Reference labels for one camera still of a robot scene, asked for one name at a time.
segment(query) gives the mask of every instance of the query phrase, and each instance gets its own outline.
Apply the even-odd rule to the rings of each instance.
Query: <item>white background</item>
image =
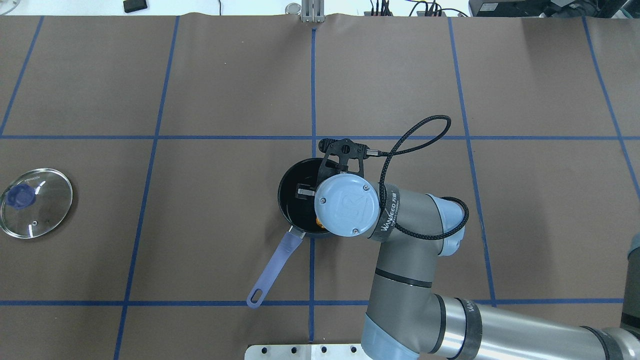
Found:
[[[0,0],[0,13],[10,9],[12,0]],[[297,0],[221,0],[222,15],[280,15],[289,3]],[[218,14],[217,0],[147,0],[148,8],[126,14],[122,0],[22,0],[10,15],[183,15],[199,12]],[[438,0],[443,8],[456,8],[467,15],[468,0]],[[389,8],[395,16],[407,16],[414,3],[390,0]],[[345,13],[362,16],[371,10],[369,0],[324,0],[324,14]],[[417,10],[424,10],[418,5]]]

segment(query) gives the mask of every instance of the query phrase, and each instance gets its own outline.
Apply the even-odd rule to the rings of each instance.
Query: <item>blue grid line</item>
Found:
[[[622,298],[478,299],[480,305],[622,304]],[[140,306],[140,307],[244,307],[244,300],[0,300],[0,306]],[[262,306],[308,306],[307,300],[265,300]],[[315,306],[367,306],[368,300],[314,300]]]
[[[435,135],[409,136],[409,140],[431,140]],[[0,135],[5,140],[153,140],[155,135]],[[400,135],[159,135],[158,140],[312,140],[318,138],[349,138],[352,140],[398,140]],[[611,141],[617,136],[538,136],[538,135],[470,135],[471,140],[583,140]],[[441,140],[466,140],[463,135],[449,135]],[[640,136],[622,136],[624,140],[640,140]],[[312,154],[315,157],[316,147]]]
[[[474,193],[476,196],[476,209],[478,212],[478,218],[480,220],[480,228],[482,230],[482,243],[484,246],[484,265],[486,267],[486,277],[489,283],[489,296],[491,296],[492,306],[495,307],[495,288],[493,286],[493,273],[491,270],[491,261],[489,257],[489,245],[486,240],[486,231],[484,229],[484,217],[482,213],[482,204],[480,203],[480,191],[478,189],[478,180],[476,176],[476,164],[474,162],[474,154],[471,149],[471,137],[469,135],[469,124],[467,122],[467,109],[465,107],[465,97],[462,92],[462,81],[460,79],[460,68],[458,67],[458,54],[456,52],[456,40],[453,33],[453,25],[451,24],[451,18],[448,17],[449,22],[449,37],[451,38],[451,51],[453,54],[453,65],[456,71],[456,81],[458,82],[458,97],[460,98],[460,110],[462,112],[462,122],[465,126],[465,137],[467,138],[467,153],[469,156],[469,166],[471,169],[471,179],[474,184]]]
[[[173,37],[171,40],[171,48],[169,50],[169,59],[166,64],[166,73],[164,74],[164,85],[162,89],[162,96],[160,97],[160,105],[158,108],[158,117],[156,121],[156,133],[154,135],[154,143],[151,146],[151,155],[149,157],[149,166],[147,169],[147,179],[145,181],[145,190],[142,195],[142,204],[140,206],[140,216],[138,218],[138,228],[136,230],[136,239],[133,243],[133,251],[131,253],[131,264],[129,265],[129,275],[127,277],[127,287],[124,295],[124,305],[122,306],[122,314],[120,315],[120,325],[118,326],[118,337],[116,339],[115,351],[113,353],[113,359],[118,360],[120,357],[120,346],[122,345],[122,335],[124,333],[124,325],[127,320],[127,310],[129,297],[131,296],[131,286],[133,282],[133,273],[136,268],[136,258],[138,257],[138,247],[140,245],[140,234],[142,232],[142,223],[145,218],[145,210],[147,208],[147,199],[149,195],[149,185],[151,183],[151,175],[154,169],[154,160],[156,158],[156,149],[158,145],[158,137],[160,135],[160,126],[162,124],[162,115],[164,110],[164,100],[166,98],[166,89],[169,85],[169,76],[171,74],[171,64],[173,61],[173,50],[175,49],[175,39],[178,35],[178,25],[180,24],[180,17],[175,17],[175,24],[173,25]]]
[[[311,29],[311,157],[316,156],[316,28]],[[316,333],[316,239],[309,243],[309,343]]]
[[[44,21],[44,16],[41,16],[40,21],[38,21],[38,26],[36,27],[36,32],[33,34],[33,38],[31,39],[31,45],[29,45],[29,51],[27,51],[27,56],[24,57],[24,63],[22,63],[22,68],[20,69],[18,80],[16,80],[15,82],[13,93],[11,94],[11,98],[9,99],[9,105],[7,105],[6,111],[4,112],[2,125],[0,125],[0,135],[4,133],[4,127],[6,126],[6,122],[9,120],[9,114],[11,113],[11,108],[13,107],[15,96],[18,94],[18,89],[20,88],[20,83],[22,82],[22,77],[24,76],[24,72],[27,69],[27,64],[29,63],[29,59],[31,58],[31,53],[33,52],[33,48],[36,46],[36,40],[38,40],[38,35],[40,34],[40,29],[42,29],[43,21]]]
[[[611,121],[613,122],[613,127],[616,128],[616,134],[618,135],[618,140],[620,141],[620,147],[622,148],[622,153],[624,154],[625,161],[627,162],[627,167],[631,175],[631,181],[633,181],[634,187],[636,188],[636,195],[638,196],[638,199],[640,199],[640,186],[638,185],[636,172],[634,172],[634,167],[631,164],[631,159],[629,158],[627,147],[625,146],[625,141],[624,139],[622,139],[622,132],[620,131],[620,126],[618,125],[618,119],[616,118],[615,112],[613,112],[613,106],[611,105],[609,93],[607,92],[607,87],[605,86],[604,80],[602,79],[602,74],[600,73],[600,66],[598,65],[598,59],[596,58],[596,53],[593,50],[593,43],[591,42],[591,35],[589,34],[589,26],[587,25],[587,18],[585,18],[584,16],[582,17],[582,25],[584,26],[584,33],[587,36],[589,51],[591,51],[591,59],[593,60],[593,67],[596,70],[596,75],[598,76],[598,81],[600,82],[600,87],[602,88],[604,99],[607,102],[607,108],[609,109],[609,114],[611,115]]]

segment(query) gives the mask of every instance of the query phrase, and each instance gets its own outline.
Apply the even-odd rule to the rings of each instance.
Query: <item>white cable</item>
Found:
[[[22,0],[13,0],[13,7],[12,7],[12,8],[10,8],[9,10],[7,10],[7,11],[3,12],[3,13],[0,13],[0,16],[2,16],[2,15],[6,15],[6,14],[8,14],[8,13],[10,13],[10,12],[14,11],[14,10],[15,10],[15,8],[17,8],[17,7],[18,7],[18,5],[20,5],[20,2],[21,2],[21,1],[22,1]]]

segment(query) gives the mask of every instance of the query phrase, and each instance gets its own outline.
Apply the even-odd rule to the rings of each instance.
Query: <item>light blue joint cap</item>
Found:
[[[629,257],[629,255],[631,255],[631,253],[639,247],[640,247],[640,233],[637,233],[634,236],[633,240],[631,240],[631,249],[629,249],[629,253],[627,254],[627,257]]]
[[[314,207],[324,228],[339,236],[363,234],[380,215],[376,190],[354,174],[338,174],[323,181],[316,190]]]
[[[400,344],[376,323],[364,316],[362,350],[373,360],[417,360],[420,354]]]
[[[442,229],[444,229],[445,233],[453,230],[453,228],[460,224],[462,218],[465,217],[465,212],[458,204],[453,201],[433,196],[430,193],[427,195],[429,195],[433,199],[433,202],[436,203],[436,207],[440,213],[440,219],[442,219]],[[442,251],[440,251],[438,256],[450,256],[458,251],[462,238],[465,235],[465,228],[466,227],[463,227],[457,233],[442,240]]]

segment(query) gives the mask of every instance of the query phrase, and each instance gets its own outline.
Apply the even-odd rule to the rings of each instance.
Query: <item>blue knob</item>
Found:
[[[5,202],[16,210],[22,210],[36,202],[36,190],[27,184],[18,184],[6,194]]]

